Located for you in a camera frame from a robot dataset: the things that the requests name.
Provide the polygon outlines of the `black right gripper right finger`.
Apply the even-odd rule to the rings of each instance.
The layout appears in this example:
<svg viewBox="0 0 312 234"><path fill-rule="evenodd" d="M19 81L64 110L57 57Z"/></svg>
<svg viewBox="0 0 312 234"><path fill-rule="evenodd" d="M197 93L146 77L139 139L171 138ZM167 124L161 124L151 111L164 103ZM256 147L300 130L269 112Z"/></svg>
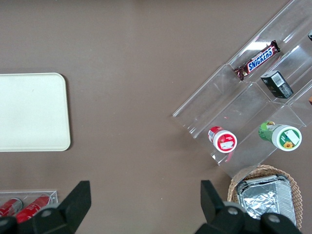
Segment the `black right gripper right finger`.
<svg viewBox="0 0 312 234"><path fill-rule="evenodd" d="M281 214L265 213L254 219L233 205L225 205L209 180L200 184L200 202L206 223L197 234L300 234L301 231Z"/></svg>

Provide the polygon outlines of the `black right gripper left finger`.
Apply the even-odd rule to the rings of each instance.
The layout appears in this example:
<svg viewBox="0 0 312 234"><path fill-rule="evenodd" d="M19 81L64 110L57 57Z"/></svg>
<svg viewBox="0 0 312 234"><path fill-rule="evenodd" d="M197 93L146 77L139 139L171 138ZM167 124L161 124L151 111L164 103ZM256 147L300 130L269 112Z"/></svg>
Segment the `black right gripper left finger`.
<svg viewBox="0 0 312 234"><path fill-rule="evenodd" d="M2 234L74 234L91 207L90 181L80 181L58 205L48 205L32 218L18 223L16 217L2 217Z"/></svg>

